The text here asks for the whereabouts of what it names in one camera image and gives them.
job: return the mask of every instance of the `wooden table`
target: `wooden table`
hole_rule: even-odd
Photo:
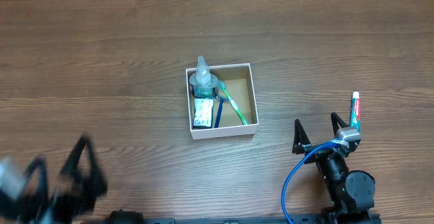
[[[82,132],[109,182],[93,217],[282,217],[294,120],[332,138],[361,92],[351,170],[376,178],[385,223],[434,218],[434,0],[0,1],[0,146],[22,167],[47,158],[50,184]],[[193,141],[185,73],[249,62],[260,127]],[[314,165],[290,213],[329,206]]]

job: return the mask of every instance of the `white box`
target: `white box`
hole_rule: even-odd
[[[216,138],[221,136],[254,134],[256,128],[259,126],[259,119],[258,111],[256,109],[256,99],[250,64],[230,64],[210,67],[210,72],[224,81],[229,95],[237,103],[245,119],[249,122],[249,124],[245,126],[241,122],[241,119],[239,118],[237,112],[228,102],[225,102],[223,104],[219,128],[193,128],[195,108],[193,103],[194,96],[192,93],[192,87],[189,83],[189,78],[195,71],[196,68],[190,68],[185,70],[187,98],[189,102],[190,132],[193,139],[195,140],[203,138]],[[219,100],[215,100],[213,126],[215,124],[215,119],[217,116],[218,105]]]

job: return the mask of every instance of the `toothbrush handle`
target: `toothbrush handle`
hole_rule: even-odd
[[[223,90],[223,92],[224,92],[224,94],[226,94],[226,97],[230,100],[231,96],[229,96],[228,91],[226,91],[226,89],[225,89],[225,90]]]
[[[249,122],[247,122],[247,120],[245,119],[244,115],[239,110],[239,107],[238,107],[237,103],[232,98],[230,98],[229,101],[231,102],[232,108],[238,113],[238,116],[241,118],[241,121],[243,122],[243,125],[248,125]]]

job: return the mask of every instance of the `spray bottle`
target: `spray bottle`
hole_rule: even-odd
[[[218,78],[210,73],[210,68],[203,56],[197,58],[196,73],[190,76],[189,81],[196,98],[216,97],[215,89],[218,87]]]

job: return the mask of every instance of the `green toothbrush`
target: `green toothbrush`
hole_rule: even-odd
[[[243,122],[243,125],[248,125],[249,123],[247,122],[247,120],[244,118],[243,114],[239,110],[237,103],[231,98],[231,96],[229,96],[228,91],[226,91],[226,85],[224,84],[224,82],[220,80],[218,81],[218,85],[220,89],[226,94],[226,97],[229,99],[232,108],[238,113],[239,117],[241,118],[241,121]]]

